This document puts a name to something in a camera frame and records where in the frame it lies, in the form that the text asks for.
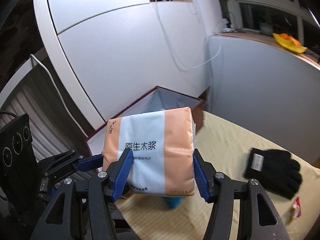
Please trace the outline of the red snack packet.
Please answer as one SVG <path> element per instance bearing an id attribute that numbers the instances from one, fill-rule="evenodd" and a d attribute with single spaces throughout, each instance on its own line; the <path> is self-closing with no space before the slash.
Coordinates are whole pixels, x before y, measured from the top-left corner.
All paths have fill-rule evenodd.
<path id="1" fill-rule="evenodd" d="M 300 197 L 298 196 L 295 198 L 290 208 L 289 224 L 292 223 L 297 218 L 299 218 L 301 215 L 302 213 L 301 213 L 301 207 L 300 207 Z"/>

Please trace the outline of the black fuzzy glove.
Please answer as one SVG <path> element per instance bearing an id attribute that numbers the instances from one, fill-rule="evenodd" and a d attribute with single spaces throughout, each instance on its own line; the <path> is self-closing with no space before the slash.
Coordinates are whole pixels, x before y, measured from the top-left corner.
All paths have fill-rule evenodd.
<path id="1" fill-rule="evenodd" d="M 284 150 L 252 148 L 244 171 L 247 179 L 257 179 L 264 189 L 292 199 L 302 183 L 300 164 Z"/>

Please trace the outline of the blue microfiber cloth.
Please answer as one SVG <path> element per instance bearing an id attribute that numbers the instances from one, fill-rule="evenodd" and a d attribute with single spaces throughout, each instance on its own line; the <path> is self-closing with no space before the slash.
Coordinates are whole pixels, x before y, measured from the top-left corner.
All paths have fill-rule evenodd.
<path id="1" fill-rule="evenodd" d="M 185 197 L 162 197 L 162 199 L 169 209 L 175 209 L 181 204 Z"/>

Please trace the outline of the orange white tissue pack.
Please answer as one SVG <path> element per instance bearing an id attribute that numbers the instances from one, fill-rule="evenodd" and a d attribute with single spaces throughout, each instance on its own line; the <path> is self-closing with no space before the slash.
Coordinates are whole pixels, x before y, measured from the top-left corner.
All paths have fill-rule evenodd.
<path id="1" fill-rule="evenodd" d="M 194 195 L 195 124 L 188 107 L 151 117 L 132 115 L 108 120 L 101 152 L 103 170 L 118 161 L 126 148 L 133 151 L 127 179 L 132 193 Z"/>

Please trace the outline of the white radiator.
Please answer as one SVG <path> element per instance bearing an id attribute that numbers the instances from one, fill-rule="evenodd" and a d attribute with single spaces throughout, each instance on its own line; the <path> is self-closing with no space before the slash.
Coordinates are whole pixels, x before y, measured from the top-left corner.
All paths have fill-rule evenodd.
<path id="1" fill-rule="evenodd" d="M 76 121 L 62 88 L 48 74 L 49 62 L 29 58 L 1 91 L 1 109 L 27 113 L 36 160 L 68 150 L 88 156 L 84 126 Z"/>

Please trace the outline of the dark red cardboard box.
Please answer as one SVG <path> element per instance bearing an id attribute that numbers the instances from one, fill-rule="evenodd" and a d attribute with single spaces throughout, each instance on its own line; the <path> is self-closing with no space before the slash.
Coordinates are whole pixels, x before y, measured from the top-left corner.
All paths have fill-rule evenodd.
<path id="1" fill-rule="evenodd" d="M 204 100 L 191 95 L 183 94 L 164 87 L 156 86 L 140 96 L 124 110 L 111 119 L 123 118 L 132 115 L 145 115 L 151 117 L 159 112 L 178 108 L 189 108 L 195 124 L 195 133 L 198 133 L 204 124 Z M 90 155 L 101 154 L 104 149 L 107 122 L 86 138 L 85 142 Z"/>

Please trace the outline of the yellow fruit bowl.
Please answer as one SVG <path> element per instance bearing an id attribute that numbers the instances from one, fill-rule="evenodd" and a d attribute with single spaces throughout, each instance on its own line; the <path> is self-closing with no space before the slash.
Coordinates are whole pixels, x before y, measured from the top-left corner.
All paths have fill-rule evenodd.
<path id="1" fill-rule="evenodd" d="M 302 46 L 301 43 L 295 39 L 294 37 L 287 35 L 285 33 L 282 34 L 272 34 L 275 41 L 285 49 L 294 52 L 294 53 L 304 53 L 307 48 Z"/>

